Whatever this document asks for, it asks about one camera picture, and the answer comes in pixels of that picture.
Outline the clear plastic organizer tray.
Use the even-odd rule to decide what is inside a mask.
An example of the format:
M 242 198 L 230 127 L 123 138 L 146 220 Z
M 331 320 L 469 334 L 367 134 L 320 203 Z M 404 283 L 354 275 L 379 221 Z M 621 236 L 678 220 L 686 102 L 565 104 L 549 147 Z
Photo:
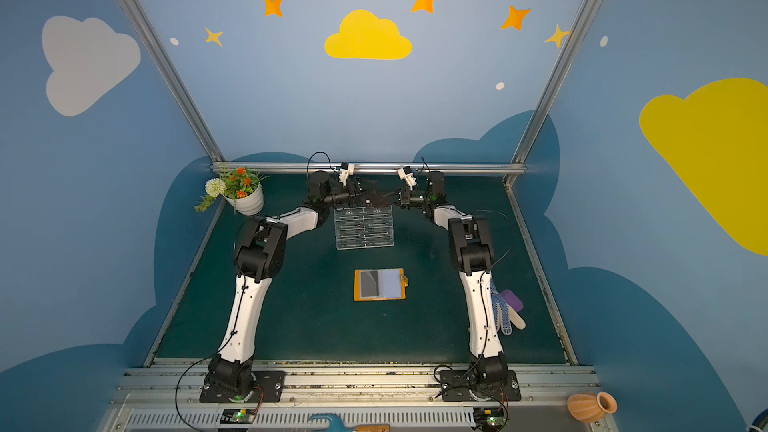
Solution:
M 336 249 L 356 250 L 394 245 L 391 206 L 347 207 L 334 211 Z

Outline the yellow leather card holder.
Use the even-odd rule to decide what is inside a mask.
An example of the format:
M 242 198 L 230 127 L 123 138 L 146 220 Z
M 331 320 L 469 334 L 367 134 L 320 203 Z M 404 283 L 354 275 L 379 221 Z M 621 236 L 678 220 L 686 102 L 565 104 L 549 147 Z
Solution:
M 357 275 L 360 270 L 379 271 L 379 297 L 373 300 L 360 300 L 358 296 Z M 391 269 L 358 269 L 354 272 L 354 300 L 356 302 L 404 300 L 408 279 L 402 268 Z

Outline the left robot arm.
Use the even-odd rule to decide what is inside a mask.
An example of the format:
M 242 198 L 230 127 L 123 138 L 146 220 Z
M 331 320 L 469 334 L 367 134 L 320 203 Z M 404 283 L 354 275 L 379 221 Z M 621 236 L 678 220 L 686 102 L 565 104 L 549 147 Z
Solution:
M 289 239 L 322 226 L 330 210 L 363 196 L 360 181 L 348 173 L 315 171 L 296 209 L 245 222 L 234 245 L 236 291 L 225 337 L 212 354 L 200 400 L 244 403 L 257 390 L 253 375 L 255 336 L 267 291 L 284 263 Z

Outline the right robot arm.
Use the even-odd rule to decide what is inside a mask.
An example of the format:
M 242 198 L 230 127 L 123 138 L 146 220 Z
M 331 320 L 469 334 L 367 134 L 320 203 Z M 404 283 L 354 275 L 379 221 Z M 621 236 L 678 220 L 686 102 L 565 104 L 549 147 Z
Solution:
M 399 206 L 421 209 L 427 219 L 448 234 L 449 255 L 463 287 L 469 321 L 470 365 L 458 382 L 472 391 L 508 385 L 509 368 L 494 321 L 491 282 L 496 254 L 487 218 L 450 204 L 445 174 L 440 171 L 427 173 L 423 190 L 417 188 L 411 167 L 401 167 L 397 174 L 404 182 Z

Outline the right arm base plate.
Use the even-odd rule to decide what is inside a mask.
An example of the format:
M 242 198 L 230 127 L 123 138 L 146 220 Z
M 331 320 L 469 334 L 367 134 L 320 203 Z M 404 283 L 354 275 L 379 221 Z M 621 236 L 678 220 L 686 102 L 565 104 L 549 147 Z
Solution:
M 510 370 L 505 382 L 489 382 L 464 370 L 442 369 L 438 372 L 440 391 L 437 397 L 444 402 L 518 402 L 522 399 L 517 375 Z

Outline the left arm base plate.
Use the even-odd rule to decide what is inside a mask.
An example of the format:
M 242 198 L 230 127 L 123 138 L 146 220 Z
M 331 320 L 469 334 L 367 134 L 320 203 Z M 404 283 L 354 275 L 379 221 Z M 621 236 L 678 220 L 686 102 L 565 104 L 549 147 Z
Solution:
M 258 404 L 277 403 L 281 399 L 285 381 L 284 371 L 250 372 L 245 385 L 232 389 L 206 378 L 200 393 L 201 403 Z

